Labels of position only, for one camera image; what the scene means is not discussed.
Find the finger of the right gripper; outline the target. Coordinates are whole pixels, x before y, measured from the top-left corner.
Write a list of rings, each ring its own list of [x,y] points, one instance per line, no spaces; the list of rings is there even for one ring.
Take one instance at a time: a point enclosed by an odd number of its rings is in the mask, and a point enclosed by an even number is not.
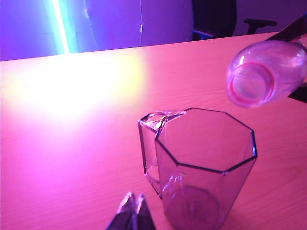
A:
[[[294,90],[289,96],[289,98],[295,99],[307,103],[307,83],[302,83],[296,90]]]
[[[299,18],[271,37],[271,40],[290,42],[307,33],[307,19]]]

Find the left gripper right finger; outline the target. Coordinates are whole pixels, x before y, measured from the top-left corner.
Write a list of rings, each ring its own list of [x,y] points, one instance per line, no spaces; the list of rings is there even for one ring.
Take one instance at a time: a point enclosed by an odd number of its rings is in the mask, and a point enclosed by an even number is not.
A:
[[[155,225],[144,194],[140,194],[136,203],[136,230],[154,230]]]

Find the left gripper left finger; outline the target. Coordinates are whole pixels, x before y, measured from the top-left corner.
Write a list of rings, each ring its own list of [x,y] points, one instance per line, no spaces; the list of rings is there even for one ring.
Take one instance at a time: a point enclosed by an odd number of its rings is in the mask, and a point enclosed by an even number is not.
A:
[[[122,199],[118,210],[106,227],[106,230],[132,230],[132,216],[135,213],[135,194],[127,192]]]

